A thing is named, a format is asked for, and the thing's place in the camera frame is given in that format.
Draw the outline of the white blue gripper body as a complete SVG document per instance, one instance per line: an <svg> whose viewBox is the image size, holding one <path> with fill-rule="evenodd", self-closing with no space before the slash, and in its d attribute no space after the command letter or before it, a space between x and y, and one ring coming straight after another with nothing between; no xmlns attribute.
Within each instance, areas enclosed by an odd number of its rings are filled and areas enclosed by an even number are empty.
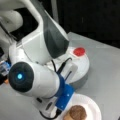
<svg viewBox="0 0 120 120"><path fill-rule="evenodd" d="M35 98L35 104L41 115L50 115L52 110L56 108L56 114L60 115L69 103L74 89L68 83L73 78L77 71L77 66L72 60L67 59L64 61L59 69L55 69L53 73L56 75L55 87L48 97L38 96Z"/></svg>

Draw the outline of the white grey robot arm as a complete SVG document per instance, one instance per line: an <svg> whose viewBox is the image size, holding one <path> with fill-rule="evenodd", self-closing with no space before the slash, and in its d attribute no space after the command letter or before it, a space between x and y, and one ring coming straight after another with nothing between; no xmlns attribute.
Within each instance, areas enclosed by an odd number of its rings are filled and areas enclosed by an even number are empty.
<svg viewBox="0 0 120 120"><path fill-rule="evenodd" d="M9 21L17 15L17 22L20 22L17 8L26 8L38 27L19 42L13 40L9 47L10 86L20 94L34 97L40 113L47 112L50 100L56 97L52 105L57 107L59 115L74 93L67 81L74 76L77 66L66 59L57 71L53 71L45 64L66 53L69 39L37 0L0 0L0 10L9 12Z"/></svg>

